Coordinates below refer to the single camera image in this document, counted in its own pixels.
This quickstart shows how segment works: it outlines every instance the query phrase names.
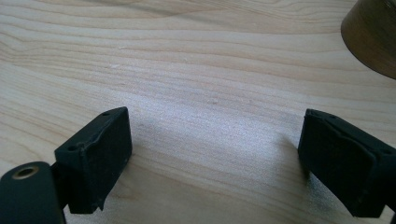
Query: black clamp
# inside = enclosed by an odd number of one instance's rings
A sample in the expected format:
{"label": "black clamp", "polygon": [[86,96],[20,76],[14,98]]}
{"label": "black clamp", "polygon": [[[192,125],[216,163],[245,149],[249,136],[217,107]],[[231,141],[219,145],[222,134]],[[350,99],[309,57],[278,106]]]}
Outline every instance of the black clamp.
{"label": "black clamp", "polygon": [[56,162],[26,163],[0,181],[0,223],[65,223],[103,209],[132,154],[128,109],[102,113],[55,150]]}
{"label": "black clamp", "polygon": [[396,211],[396,149],[334,115],[307,109],[300,161],[354,217]]}

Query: wood grain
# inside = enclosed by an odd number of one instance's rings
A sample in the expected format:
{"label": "wood grain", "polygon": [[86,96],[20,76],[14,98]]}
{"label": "wood grain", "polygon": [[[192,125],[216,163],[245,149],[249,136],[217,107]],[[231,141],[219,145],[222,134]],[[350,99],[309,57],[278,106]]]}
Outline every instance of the wood grain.
{"label": "wood grain", "polygon": [[340,34],[354,4],[0,0],[0,173],[126,105],[134,155],[70,223],[389,223],[352,217],[296,151],[308,107],[396,147],[396,81]]}

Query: brown object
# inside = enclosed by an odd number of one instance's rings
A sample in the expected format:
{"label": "brown object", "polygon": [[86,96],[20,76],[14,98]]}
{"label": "brown object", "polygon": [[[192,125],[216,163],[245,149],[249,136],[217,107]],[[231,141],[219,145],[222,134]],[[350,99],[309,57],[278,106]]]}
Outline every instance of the brown object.
{"label": "brown object", "polygon": [[395,0],[360,0],[346,15],[341,34],[362,63],[396,78]]}

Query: metal ring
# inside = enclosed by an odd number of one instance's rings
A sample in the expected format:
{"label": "metal ring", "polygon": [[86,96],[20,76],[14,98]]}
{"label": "metal ring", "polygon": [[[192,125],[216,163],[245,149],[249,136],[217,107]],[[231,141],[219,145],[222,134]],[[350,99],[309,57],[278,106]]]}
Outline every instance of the metal ring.
{"label": "metal ring", "polygon": [[19,171],[15,172],[15,174],[12,176],[12,178],[16,179],[16,180],[22,180],[22,179],[28,178],[32,175],[35,175],[37,172],[38,172],[37,166],[27,166],[27,167],[23,167]]}

